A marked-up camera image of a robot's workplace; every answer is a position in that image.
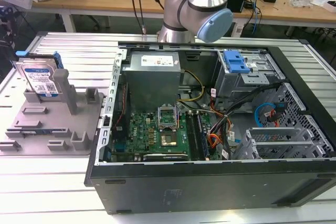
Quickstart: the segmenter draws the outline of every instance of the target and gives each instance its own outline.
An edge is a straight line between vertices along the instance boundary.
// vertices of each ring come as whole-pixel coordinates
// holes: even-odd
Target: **desk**
[[[141,1],[144,17],[163,18],[163,10],[154,0]],[[135,6],[139,11],[138,0],[135,0]],[[277,0],[274,4],[258,0],[257,6],[263,13],[261,24],[336,28],[335,13],[319,6],[294,8],[289,5],[289,0]],[[72,14],[134,17],[131,0],[50,0],[34,3],[31,11],[60,14],[67,32],[76,31]],[[240,37],[250,16],[251,10],[247,9],[234,13],[235,28],[232,37]]]
[[[69,70],[69,83],[77,91],[99,87],[100,92],[107,94],[117,41],[121,40],[155,41],[156,36],[48,33],[37,36],[27,51],[46,54],[58,51]],[[336,72],[309,45],[298,40],[251,38],[222,38],[217,43],[278,46],[336,120]],[[321,89],[326,85],[328,90]],[[14,70],[0,84],[0,137],[24,102],[25,86]],[[336,220],[336,187],[297,208],[109,216],[94,188],[83,184],[87,165],[88,156],[0,157],[0,223],[312,224]]]

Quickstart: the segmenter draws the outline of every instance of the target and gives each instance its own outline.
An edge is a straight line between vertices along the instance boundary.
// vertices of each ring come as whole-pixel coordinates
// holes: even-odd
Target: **blue box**
[[[237,50],[224,51],[224,59],[230,73],[250,73],[246,66],[244,57]]]

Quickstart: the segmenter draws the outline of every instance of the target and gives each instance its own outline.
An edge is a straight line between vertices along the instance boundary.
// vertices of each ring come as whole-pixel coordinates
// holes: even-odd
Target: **aluminum table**
[[[118,41],[155,40],[141,35],[47,33],[37,36],[27,50],[58,51],[77,91],[98,87],[106,94]],[[336,120],[336,72],[311,46],[284,39],[222,38],[216,43],[278,46]],[[14,69],[0,84],[0,137],[25,100],[25,85]],[[0,223],[336,223],[336,188],[298,208],[110,216],[94,188],[83,184],[87,165],[88,156],[0,157]]]

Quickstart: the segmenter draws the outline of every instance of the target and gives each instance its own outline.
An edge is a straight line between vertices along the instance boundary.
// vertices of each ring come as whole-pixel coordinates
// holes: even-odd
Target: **blue cable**
[[[257,123],[258,127],[263,127],[263,125],[259,122],[258,111],[259,111],[260,108],[262,108],[264,106],[271,106],[271,107],[273,107],[273,109],[276,108],[276,106],[273,103],[269,103],[269,102],[263,103],[262,105],[260,105],[259,107],[256,108],[256,110],[254,111],[254,119],[256,120],[256,123]]]
[[[255,16],[256,16],[256,22],[254,23],[252,34],[254,34],[254,32],[257,30],[257,23],[258,23],[257,0],[254,1],[254,8],[253,8],[253,10],[254,10],[254,13],[255,13]]]

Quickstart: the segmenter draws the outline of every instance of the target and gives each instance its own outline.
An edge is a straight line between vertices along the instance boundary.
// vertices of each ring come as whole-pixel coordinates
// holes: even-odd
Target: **floor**
[[[27,13],[26,19],[30,26],[22,19],[18,18],[19,38],[16,40],[16,50],[25,50],[35,37],[36,31],[65,31],[62,19],[56,19],[54,14],[37,14]],[[125,34],[138,34],[140,29],[135,18],[132,17],[110,17],[110,28],[105,28],[104,18],[101,16],[95,17],[101,24],[101,33],[125,33]],[[85,15],[74,15],[74,21],[77,32],[98,33],[94,31],[94,22]],[[144,23],[148,34],[156,34],[161,29],[162,20],[145,18]],[[253,25],[249,24],[243,31],[242,37],[255,37],[255,38],[274,38],[274,39],[287,39],[285,35],[287,26],[272,26],[272,25],[259,25],[255,34],[252,34]],[[323,58],[330,62],[336,54],[336,38],[332,36],[322,35],[322,32],[313,34],[314,28],[296,28],[291,38],[306,39],[311,43],[315,49],[323,56]],[[336,59],[331,63],[333,68],[336,68]],[[10,68],[10,65],[1,62],[0,58],[0,82],[4,78],[5,73]]]

